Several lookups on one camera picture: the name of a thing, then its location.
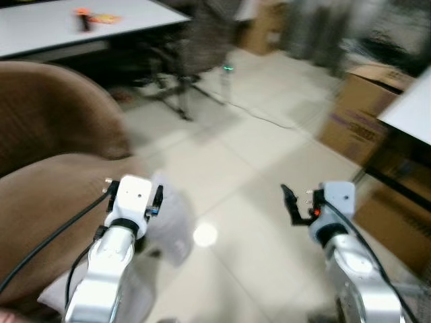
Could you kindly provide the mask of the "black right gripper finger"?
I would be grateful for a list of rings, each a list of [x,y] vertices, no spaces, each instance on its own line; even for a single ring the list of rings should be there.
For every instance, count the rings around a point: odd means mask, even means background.
[[[290,215],[290,224],[293,227],[305,225],[305,219],[302,218],[298,209],[298,197],[296,197],[295,193],[287,185],[281,184],[280,188],[283,194],[284,206]]]

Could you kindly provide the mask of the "brown fabric sofa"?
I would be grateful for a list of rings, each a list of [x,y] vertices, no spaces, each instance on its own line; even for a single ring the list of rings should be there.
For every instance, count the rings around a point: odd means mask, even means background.
[[[71,268],[106,216],[107,179],[147,172],[123,114],[90,78],[56,65],[0,61],[0,322],[55,322],[38,296]]]

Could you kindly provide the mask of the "large brown cardboard box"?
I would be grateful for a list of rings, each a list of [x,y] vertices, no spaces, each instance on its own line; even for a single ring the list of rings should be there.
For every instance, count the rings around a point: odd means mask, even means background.
[[[384,184],[369,184],[355,221],[410,271],[430,277],[431,237],[428,210]]]

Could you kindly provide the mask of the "cardboard box purple print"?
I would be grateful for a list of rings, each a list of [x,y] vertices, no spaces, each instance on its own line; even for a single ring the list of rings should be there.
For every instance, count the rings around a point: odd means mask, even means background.
[[[390,65],[354,67],[345,74],[318,141],[363,166],[389,132],[378,117],[412,83],[412,76]]]

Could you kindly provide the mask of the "white table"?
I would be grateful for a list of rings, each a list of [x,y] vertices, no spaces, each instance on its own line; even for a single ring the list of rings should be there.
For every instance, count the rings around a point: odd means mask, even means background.
[[[382,123],[431,145],[431,68],[377,117]]]
[[[81,31],[77,10],[119,15],[116,24]],[[185,24],[190,18],[153,0],[54,0],[0,9],[0,59],[30,55],[123,34]]]

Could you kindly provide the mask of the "clear bottle green cap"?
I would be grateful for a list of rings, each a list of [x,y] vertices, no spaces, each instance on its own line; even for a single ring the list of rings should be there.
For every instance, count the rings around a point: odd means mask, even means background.
[[[222,102],[225,105],[231,104],[232,102],[232,81],[231,77],[233,75],[233,65],[229,62],[222,64],[222,76],[221,79],[221,95]]]

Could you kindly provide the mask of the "dark mesh office chair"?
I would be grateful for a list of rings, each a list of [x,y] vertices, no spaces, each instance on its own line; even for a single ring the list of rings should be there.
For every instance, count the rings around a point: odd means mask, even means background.
[[[155,96],[183,120],[191,121],[187,110],[190,89],[200,74],[228,67],[233,49],[235,16],[243,0],[195,0],[191,21],[181,32],[151,36],[142,43],[147,53],[148,81],[161,92]]]

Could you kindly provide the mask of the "grey cabinet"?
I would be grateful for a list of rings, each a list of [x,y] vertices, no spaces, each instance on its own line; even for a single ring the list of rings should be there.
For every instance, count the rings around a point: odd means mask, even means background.
[[[290,0],[282,49],[293,59],[332,67],[352,10],[353,0]]]

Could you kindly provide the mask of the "plain small cardboard box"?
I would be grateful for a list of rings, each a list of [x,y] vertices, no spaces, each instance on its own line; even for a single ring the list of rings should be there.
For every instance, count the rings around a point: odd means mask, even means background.
[[[276,49],[284,29],[288,3],[284,0],[250,0],[252,17],[244,19],[239,47],[257,56],[265,56]]]

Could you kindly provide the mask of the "orange packet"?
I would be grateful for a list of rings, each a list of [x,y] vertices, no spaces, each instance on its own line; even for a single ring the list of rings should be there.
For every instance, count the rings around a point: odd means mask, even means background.
[[[122,16],[111,13],[89,13],[89,21],[93,24],[119,24],[122,20]]]

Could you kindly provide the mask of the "small black object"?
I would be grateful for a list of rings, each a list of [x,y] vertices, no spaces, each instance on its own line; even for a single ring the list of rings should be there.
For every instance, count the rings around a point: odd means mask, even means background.
[[[90,27],[90,10],[86,8],[77,8],[75,9],[75,15],[78,20],[79,31],[82,33],[89,33],[92,31],[92,27]]]

